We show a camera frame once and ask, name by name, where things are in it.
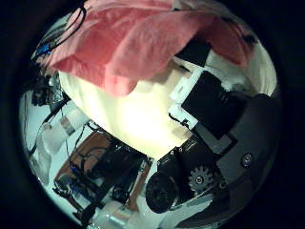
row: white surface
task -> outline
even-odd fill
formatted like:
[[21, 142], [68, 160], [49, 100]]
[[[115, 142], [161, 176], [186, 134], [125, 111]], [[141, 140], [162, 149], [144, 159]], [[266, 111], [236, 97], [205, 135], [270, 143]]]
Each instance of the white surface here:
[[181, 75], [184, 72], [173, 66], [152, 81], [139, 82], [125, 97], [112, 97], [67, 73], [59, 77], [65, 92], [92, 120], [139, 152], [159, 159], [191, 136], [168, 115], [172, 105], [169, 94]]
[[[247, 70], [241, 71], [214, 52], [210, 52], [206, 65], [222, 72], [220, 79], [227, 90], [235, 84], [242, 85], [251, 95], [271, 95], [275, 90], [275, 67], [260, 44], [255, 47], [254, 59]], [[59, 77], [65, 92], [87, 116], [143, 154], [159, 159], [191, 136], [186, 127], [168, 116], [173, 103], [170, 93], [182, 77], [190, 77], [173, 63], [151, 81], [139, 82], [125, 97], [110, 96], [84, 79], [67, 73], [60, 73]]]

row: cable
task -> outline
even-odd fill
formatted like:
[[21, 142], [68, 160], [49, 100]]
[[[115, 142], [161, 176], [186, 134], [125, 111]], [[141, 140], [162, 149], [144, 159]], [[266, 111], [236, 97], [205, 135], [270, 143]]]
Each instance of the cable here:
[[75, 145], [74, 145], [74, 148], [73, 148], [73, 152], [76, 152], [79, 156], [82, 156], [81, 154], [79, 154], [79, 152], [77, 151], [77, 144], [78, 142], [80, 141], [80, 139], [82, 138], [83, 134], [84, 134], [84, 131], [85, 131], [85, 128], [86, 128], [86, 125], [83, 126], [83, 129], [79, 135], [79, 137], [76, 139], [75, 141]]
[[80, 9], [80, 12], [83, 12], [83, 17], [80, 21], [80, 23], [77, 25], [77, 27], [75, 28], [75, 30], [73, 30], [66, 38], [64, 38], [62, 41], [60, 41], [59, 43], [56, 43], [54, 45], [50, 45], [50, 47], [48, 49], [46, 49], [45, 51], [42, 51], [40, 52], [39, 54], [37, 54], [33, 59], [32, 61], [36, 61], [38, 57], [40, 57], [41, 55], [44, 55], [44, 54], [47, 54], [49, 52], [51, 52], [52, 50], [56, 49], [57, 47], [59, 47], [60, 45], [62, 45], [63, 43], [65, 43], [67, 40], [69, 40], [79, 29], [80, 27], [83, 25], [85, 19], [86, 19], [86, 16], [87, 16], [87, 11], [84, 7], [79, 7]]
[[67, 27], [67, 24], [68, 24], [68, 23], [67, 23], [66, 25], [61, 25], [61, 26], [59, 26], [59, 27], [57, 27], [57, 28], [55, 28], [55, 29], [53, 29], [53, 30], [51, 30], [51, 31], [48, 31], [48, 32], [44, 35], [44, 37], [42, 38], [40, 44], [39, 44], [38, 47], [37, 47], [37, 50], [40, 49], [40, 48], [42, 48], [44, 45], [50, 43], [51, 41], [56, 40], [56, 39], [57, 39], [60, 35], [62, 35], [65, 31], [69, 30], [69, 29], [76, 23], [76, 21], [78, 20], [78, 18], [79, 18], [80, 15], [81, 15], [81, 13], [82, 13], [82, 10], [79, 9], [79, 12], [78, 12], [76, 18], [74, 19], [74, 21], [73, 21], [68, 27]]

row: pink cloth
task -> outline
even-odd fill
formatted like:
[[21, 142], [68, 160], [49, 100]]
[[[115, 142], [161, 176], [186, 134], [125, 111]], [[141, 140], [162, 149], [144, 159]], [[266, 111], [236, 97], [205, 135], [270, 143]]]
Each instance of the pink cloth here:
[[[236, 24], [203, 10], [172, 11], [172, 0], [89, 0], [80, 30], [46, 64], [90, 81], [114, 96], [163, 72], [173, 56], [197, 38], [240, 67], [253, 46]], [[77, 12], [71, 17], [72, 22]], [[72, 26], [63, 38], [74, 30]]]

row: white plastic part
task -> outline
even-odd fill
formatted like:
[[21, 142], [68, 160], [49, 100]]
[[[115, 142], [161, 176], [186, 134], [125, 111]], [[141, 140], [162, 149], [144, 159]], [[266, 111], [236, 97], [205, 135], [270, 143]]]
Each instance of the white plastic part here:
[[[183, 64], [183, 66], [185, 66], [187, 69], [191, 69], [192, 75], [190, 78], [182, 77], [171, 92], [170, 98], [173, 100], [173, 104], [168, 112], [171, 117], [178, 120], [180, 123], [183, 122], [184, 125], [187, 125], [188, 129], [191, 130], [198, 123], [198, 120], [187, 111], [185, 111], [181, 105], [188, 97], [199, 78], [202, 77], [201, 74], [203, 72], [209, 72], [215, 75], [215, 77], [218, 79], [223, 79], [226, 75], [222, 71], [211, 66], [205, 65], [204, 68], [202, 68], [188, 61], [181, 60], [177, 57], [174, 60], [176, 63]], [[233, 86], [229, 81], [228, 83], [225, 83], [226, 81], [222, 82], [222, 87], [224, 87], [224, 89], [227, 91], [229, 91]]]
[[49, 184], [51, 157], [55, 155], [65, 140], [89, 121], [79, 109], [74, 109], [63, 116], [53, 127], [43, 123], [36, 139], [38, 161], [32, 162], [32, 169], [43, 185]]
[[41, 150], [50, 154], [56, 154], [65, 140], [89, 121], [79, 109], [74, 109], [66, 116], [63, 116], [59, 122], [41, 132], [38, 138], [41, 138]]

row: black gear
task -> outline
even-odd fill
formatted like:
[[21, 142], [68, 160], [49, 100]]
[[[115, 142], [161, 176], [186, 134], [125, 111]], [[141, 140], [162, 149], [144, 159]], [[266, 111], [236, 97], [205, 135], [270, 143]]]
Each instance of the black gear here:
[[208, 167], [203, 166], [194, 168], [189, 180], [189, 185], [196, 196], [206, 191], [214, 183], [213, 173]]

